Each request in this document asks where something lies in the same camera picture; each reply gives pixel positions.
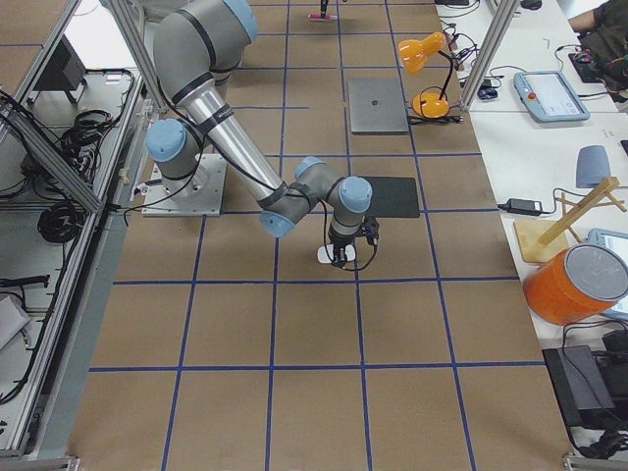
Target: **orange cylinder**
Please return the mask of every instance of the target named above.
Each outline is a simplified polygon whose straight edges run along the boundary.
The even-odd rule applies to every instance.
[[[628,294],[628,268],[612,251],[582,243],[563,250],[523,283],[528,305],[558,326],[614,306]]]

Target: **blue joint cap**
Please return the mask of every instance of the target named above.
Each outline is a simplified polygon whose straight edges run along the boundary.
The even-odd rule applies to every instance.
[[[294,223],[290,219],[272,211],[262,211],[259,222],[268,234],[276,238],[282,238],[294,229]]]
[[[323,162],[321,159],[317,159],[312,155],[305,157],[303,160],[301,160],[301,163],[298,164],[298,167],[296,167],[296,170],[294,171],[294,178],[298,180],[307,169],[318,164],[325,164],[325,162]]]
[[[251,7],[248,6],[244,0],[223,0],[225,5],[232,11],[237,20],[242,24],[242,27],[246,31],[249,44],[255,40],[259,29],[257,27],[257,21]]]
[[[146,133],[146,147],[156,162],[168,162],[185,145],[185,128],[177,120],[161,120]]]
[[[348,177],[340,183],[340,202],[352,213],[364,213],[371,205],[373,188],[360,177]]]

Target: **orange desk lamp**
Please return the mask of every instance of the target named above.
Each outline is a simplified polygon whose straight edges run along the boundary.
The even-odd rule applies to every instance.
[[[398,44],[401,64],[413,76],[418,74],[425,66],[428,58],[436,53],[449,61],[449,73],[441,88],[441,93],[421,92],[412,99],[412,109],[417,115],[424,118],[442,118],[449,112],[445,90],[453,74],[453,61],[450,56],[441,51],[445,45],[445,35],[439,31],[433,32],[423,40],[406,39]]]

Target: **black device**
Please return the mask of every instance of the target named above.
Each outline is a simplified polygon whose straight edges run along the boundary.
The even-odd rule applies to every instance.
[[[85,76],[85,65],[79,58],[79,54],[72,47],[68,38],[61,37],[59,44],[41,77],[35,84],[35,91],[71,91],[79,88]]]
[[[600,70],[589,52],[580,51],[567,57],[583,83],[600,83]]]
[[[523,214],[525,216],[540,216],[543,214],[541,201],[532,199],[508,198],[503,204],[498,204],[497,208],[511,214]]]
[[[539,10],[541,7],[543,7],[543,1],[542,0],[521,0],[519,5],[521,5],[521,8],[525,8],[526,10]]]

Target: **power adapter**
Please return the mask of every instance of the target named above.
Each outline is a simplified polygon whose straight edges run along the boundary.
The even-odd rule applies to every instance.
[[[543,214],[541,201],[532,199],[509,198],[503,204],[498,204],[497,208],[512,214],[524,214],[526,216],[540,216]]]

